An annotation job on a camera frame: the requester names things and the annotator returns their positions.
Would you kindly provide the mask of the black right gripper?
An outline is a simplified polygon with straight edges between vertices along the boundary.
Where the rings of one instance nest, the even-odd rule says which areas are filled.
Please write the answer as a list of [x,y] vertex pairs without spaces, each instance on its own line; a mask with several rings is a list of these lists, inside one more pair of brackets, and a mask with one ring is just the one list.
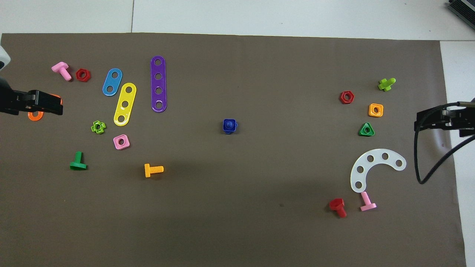
[[459,137],[468,137],[475,134],[475,99],[468,102],[463,109],[454,110],[455,117],[448,108],[453,105],[438,105],[420,111],[416,114],[414,122],[414,131],[423,131],[426,129],[442,129],[459,131]]

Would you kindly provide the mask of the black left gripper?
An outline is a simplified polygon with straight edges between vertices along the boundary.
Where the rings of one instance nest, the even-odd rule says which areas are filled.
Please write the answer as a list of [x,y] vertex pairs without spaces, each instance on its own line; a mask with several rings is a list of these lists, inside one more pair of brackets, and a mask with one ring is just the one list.
[[[37,93],[37,107],[33,106]],[[1,88],[0,90],[0,111],[11,115],[18,115],[22,112],[52,113],[63,115],[64,106],[62,98],[42,91],[30,90],[28,92],[17,91],[11,88]]]

